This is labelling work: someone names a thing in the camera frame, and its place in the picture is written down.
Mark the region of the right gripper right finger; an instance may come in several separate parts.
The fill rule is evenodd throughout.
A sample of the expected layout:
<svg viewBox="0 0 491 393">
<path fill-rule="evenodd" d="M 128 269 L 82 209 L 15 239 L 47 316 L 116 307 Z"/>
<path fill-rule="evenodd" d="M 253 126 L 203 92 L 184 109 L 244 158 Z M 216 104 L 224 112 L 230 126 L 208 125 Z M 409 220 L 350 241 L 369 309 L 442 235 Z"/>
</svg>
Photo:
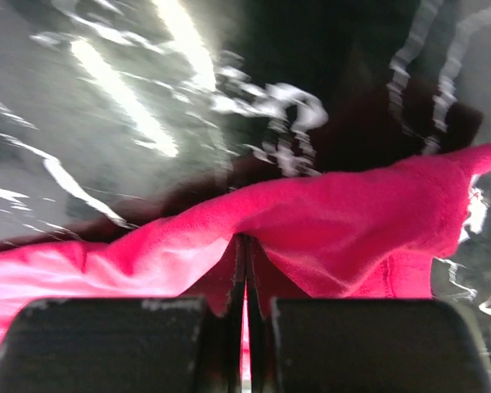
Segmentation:
<svg viewBox="0 0 491 393">
<path fill-rule="evenodd" d="M 438 300 L 313 299 L 245 242 L 254 392 L 491 392 L 461 309 Z"/>
</svg>

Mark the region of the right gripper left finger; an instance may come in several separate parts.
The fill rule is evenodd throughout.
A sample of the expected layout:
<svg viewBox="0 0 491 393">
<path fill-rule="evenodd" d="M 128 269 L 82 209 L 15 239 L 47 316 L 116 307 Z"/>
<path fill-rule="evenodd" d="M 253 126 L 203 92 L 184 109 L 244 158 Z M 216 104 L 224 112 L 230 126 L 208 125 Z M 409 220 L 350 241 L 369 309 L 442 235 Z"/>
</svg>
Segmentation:
<svg viewBox="0 0 491 393">
<path fill-rule="evenodd" d="M 0 392 L 238 392 L 241 245 L 177 297 L 44 299 L 0 344 Z"/>
</svg>

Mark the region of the red t-shirt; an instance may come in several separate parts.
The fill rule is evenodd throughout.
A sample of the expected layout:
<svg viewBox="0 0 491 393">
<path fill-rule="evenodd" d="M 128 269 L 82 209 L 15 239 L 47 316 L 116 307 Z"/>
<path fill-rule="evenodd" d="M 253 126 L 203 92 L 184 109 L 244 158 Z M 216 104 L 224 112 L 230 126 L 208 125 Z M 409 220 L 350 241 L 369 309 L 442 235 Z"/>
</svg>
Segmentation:
<svg viewBox="0 0 491 393">
<path fill-rule="evenodd" d="M 491 144 L 361 173 L 244 187 L 104 244 L 50 242 L 0 252 L 0 341 L 31 301 L 178 296 L 238 233 L 312 297 L 428 299 L 431 262 L 458 246 L 472 181 Z"/>
</svg>

